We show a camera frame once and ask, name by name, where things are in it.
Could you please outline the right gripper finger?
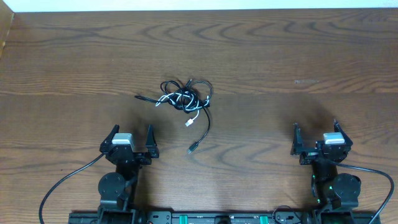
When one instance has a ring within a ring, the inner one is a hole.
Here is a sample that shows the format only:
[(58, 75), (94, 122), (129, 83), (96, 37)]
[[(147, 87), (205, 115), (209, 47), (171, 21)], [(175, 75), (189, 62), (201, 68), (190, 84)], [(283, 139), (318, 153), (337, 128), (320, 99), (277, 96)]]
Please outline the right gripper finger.
[(345, 140), (345, 144), (347, 146), (352, 146), (353, 142), (352, 140), (348, 137), (348, 135), (343, 131), (342, 127), (340, 126), (339, 122), (335, 119), (333, 121), (333, 128), (335, 130), (335, 132), (339, 132), (342, 134), (343, 139)]
[(300, 128), (297, 123), (294, 123), (294, 137), (293, 137), (293, 143), (290, 150), (290, 154), (298, 155), (301, 153), (302, 149), (303, 149), (303, 140), (301, 137)]

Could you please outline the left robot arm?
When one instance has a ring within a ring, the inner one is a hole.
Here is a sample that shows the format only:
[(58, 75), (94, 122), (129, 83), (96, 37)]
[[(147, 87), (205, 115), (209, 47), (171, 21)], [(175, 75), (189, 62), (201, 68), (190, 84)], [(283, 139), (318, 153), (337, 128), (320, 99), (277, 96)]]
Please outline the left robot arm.
[(159, 148), (153, 126), (147, 130), (146, 152), (134, 151), (134, 138), (130, 133), (120, 133), (115, 125), (100, 145), (99, 151), (116, 166), (114, 172), (105, 174), (99, 181), (101, 195), (98, 223), (147, 223), (145, 212), (134, 205), (139, 171), (159, 158)]

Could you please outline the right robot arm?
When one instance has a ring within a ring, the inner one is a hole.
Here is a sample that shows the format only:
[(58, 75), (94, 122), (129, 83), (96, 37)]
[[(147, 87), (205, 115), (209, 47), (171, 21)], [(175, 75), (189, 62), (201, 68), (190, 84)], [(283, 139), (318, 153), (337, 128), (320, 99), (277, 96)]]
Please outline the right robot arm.
[(355, 175), (338, 173), (337, 166), (346, 159), (352, 140), (337, 121), (334, 131), (325, 133), (313, 147), (304, 145), (301, 130), (294, 124), (291, 155), (299, 156), (300, 165), (312, 167), (311, 189), (317, 207), (302, 214), (302, 223), (354, 223), (352, 209), (359, 205), (361, 180)]

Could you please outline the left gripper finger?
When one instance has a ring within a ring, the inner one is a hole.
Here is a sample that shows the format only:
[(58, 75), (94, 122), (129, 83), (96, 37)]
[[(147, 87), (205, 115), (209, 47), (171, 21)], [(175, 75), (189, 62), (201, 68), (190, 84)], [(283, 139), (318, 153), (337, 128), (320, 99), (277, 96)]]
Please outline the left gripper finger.
[(157, 153), (157, 143), (155, 141), (154, 130), (151, 124), (147, 130), (146, 148), (149, 153)]
[(111, 132), (105, 137), (104, 141), (100, 144), (101, 149), (108, 149), (112, 145), (112, 140), (115, 134), (119, 132), (119, 125), (115, 124)]

